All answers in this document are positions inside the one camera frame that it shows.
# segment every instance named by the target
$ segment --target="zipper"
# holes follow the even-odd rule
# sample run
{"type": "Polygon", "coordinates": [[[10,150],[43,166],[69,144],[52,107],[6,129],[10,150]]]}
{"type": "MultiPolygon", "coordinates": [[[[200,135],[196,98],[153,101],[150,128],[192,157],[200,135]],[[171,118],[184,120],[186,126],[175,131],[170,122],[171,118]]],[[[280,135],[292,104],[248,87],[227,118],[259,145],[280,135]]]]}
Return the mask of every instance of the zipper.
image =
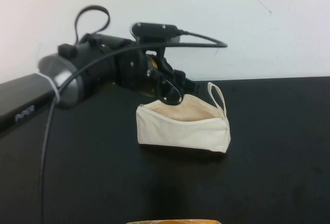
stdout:
{"type": "Polygon", "coordinates": [[[197,123],[207,123],[207,122],[212,122],[212,121],[215,121],[215,120],[223,120],[221,117],[214,117],[214,118],[210,118],[210,119],[204,119],[204,120],[199,120],[199,121],[192,121],[192,122],[183,122],[183,121],[177,121],[177,120],[173,120],[169,117],[165,117],[157,112],[154,112],[150,109],[147,109],[146,107],[144,107],[143,104],[140,104],[139,107],[141,107],[141,110],[153,115],[153,116],[156,116],[156,117],[159,117],[163,120],[166,120],[166,121],[169,121],[169,122],[173,122],[173,123],[177,123],[177,124],[197,124],[197,123]]]}

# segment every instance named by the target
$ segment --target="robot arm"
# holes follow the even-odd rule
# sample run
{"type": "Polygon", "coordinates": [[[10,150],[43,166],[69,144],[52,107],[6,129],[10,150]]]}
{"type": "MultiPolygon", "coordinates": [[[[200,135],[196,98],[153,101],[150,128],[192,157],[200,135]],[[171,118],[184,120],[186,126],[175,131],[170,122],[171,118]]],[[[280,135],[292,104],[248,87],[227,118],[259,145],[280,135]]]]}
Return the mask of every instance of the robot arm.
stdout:
{"type": "MultiPolygon", "coordinates": [[[[89,10],[99,10],[108,15],[108,22],[97,32],[104,30],[110,23],[110,16],[101,6],[84,8],[76,18],[75,28],[79,17],[89,10]]],[[[76,30],[74,45],[60,45],[58,53],[39,61],[41,75],[58,88],[58,107],[71,108],[77,105],[107,82],[156,97],[166,104],[177,105],[183,100],[184,94],[196,93],[198,86],[187,79],[183,71],[169,65],[164,58],[165,48],[227,47],[223,42],[179,30],[174,25],[136,23],[130,31],[135,41],[97,32],[86,34],[79,41],[76,30]],[[179,43],[181,35],[197,36],[214,44],[179,43]],[[156,55],[148,55],[146,51],[154,51],[156,55]]],[[[28,86],[14,81],[4,83],[3,87],[0,85],[0,90],[4,91],[2,95],[6,96],[0,98],[0,135],[28,120],[27,117],[32,117],[38,109],[48,105],[54,96],[49,83],[41,76],[30,75],[27,79],[25,82],[28,82],[28,86]]]]}

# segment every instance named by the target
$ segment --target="black strap loop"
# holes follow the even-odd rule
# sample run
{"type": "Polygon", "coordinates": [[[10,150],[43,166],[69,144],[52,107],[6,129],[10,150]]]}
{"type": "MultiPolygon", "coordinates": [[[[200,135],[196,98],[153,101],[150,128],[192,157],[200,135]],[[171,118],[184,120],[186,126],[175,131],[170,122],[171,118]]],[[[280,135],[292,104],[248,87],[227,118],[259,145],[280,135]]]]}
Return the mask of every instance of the black strap loop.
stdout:
{"type": "Polygon", "coordinates": [[[94,33],[97,33],[97,32],[100,32],[100,31],[105,30],[105,29],[109,26],[109,24],[110,24],[110,14],[109,14],[109,11],[108,11],[105,7],[103,7],[103,6],[97,6],[97,5],[93,5],[93,6],[87,6],[87,7],[85,7],[83,10],[81,10],[81,11],[78,13],[78,15],[77,15],[77,17],[76,17],[76,20],[74,21],[74,29],[75,29],[75,32],[76,32],[76,43],[75,43],[75,45],[79,44],[79,37],[78,37],[78,31],[77,31],[78,20],[79,20],[80,16],[81,16],[84,12],[86,12],[86,11],[91,11],[91,10],[101,11],[101,12],[105,13],[105,14],[108,16],[108,21],[107,21],[107,23],[106,23],[101,29],[95,31],[94,33]]]}

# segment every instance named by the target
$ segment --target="orange object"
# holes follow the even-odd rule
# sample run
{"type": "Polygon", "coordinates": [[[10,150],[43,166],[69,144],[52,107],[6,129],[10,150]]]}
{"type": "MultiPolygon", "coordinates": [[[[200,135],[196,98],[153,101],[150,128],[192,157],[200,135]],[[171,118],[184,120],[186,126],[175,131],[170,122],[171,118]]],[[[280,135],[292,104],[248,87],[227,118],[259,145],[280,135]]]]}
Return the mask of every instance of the orange object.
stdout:
{"type": "Polygon", "coordinates": [[[221,224],[216,220],[144,220],[127,224],[221,224]]]}

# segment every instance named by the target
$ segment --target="black table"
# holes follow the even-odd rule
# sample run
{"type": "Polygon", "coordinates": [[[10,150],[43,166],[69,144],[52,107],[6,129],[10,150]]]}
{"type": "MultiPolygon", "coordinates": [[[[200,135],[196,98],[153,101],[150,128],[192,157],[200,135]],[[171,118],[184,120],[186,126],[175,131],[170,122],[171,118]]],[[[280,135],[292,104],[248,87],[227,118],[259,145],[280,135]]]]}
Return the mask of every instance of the black table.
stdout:
{"type": "MultiPolygon", "coordinates": [[[[330,78],[215,83],[230,121],[226,155],[140,147],[135,110],[152,100],[117,87],[56,110],[46,223],[329,223],[330,78]]],[[[0,223],[38,223],[46,115],[0,141],[0,223]]]]}

